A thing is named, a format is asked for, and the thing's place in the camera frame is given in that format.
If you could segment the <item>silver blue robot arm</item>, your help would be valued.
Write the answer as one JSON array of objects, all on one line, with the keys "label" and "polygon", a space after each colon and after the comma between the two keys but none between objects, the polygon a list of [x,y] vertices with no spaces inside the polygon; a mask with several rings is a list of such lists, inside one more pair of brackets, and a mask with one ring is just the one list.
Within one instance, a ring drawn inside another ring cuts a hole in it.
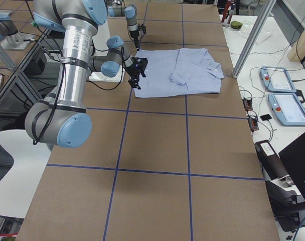
[{"label": "silver blue robot arm", "polygon": [[121,37],[107,40],[105,56],[91,54],[92,38],[108,17],[125,17],[130,36],[137,44],[146,29],[137,23],[136,13],[134,5],[108,5],[105,1],[35,2],[35,22],[63,32],[64,43],[57,86],[31,107],[25,119],[26,132],[34,144],[76,148],[88,139],[92,121],[82,101],[86,80],[93,72],[112,78],[123,69],[130,77],[130,86],[139,89],[148,61],[133,57]]},{"label": "silver blue robot arm", "polygon": [[134,4],[126,5],[124,1],[109,1],[107,12],[110,17],[125,17],[127,34],[134,43],[137,51],[140,50],[139,42],[146,34],[145,25],[137,22],[137,8]]}]

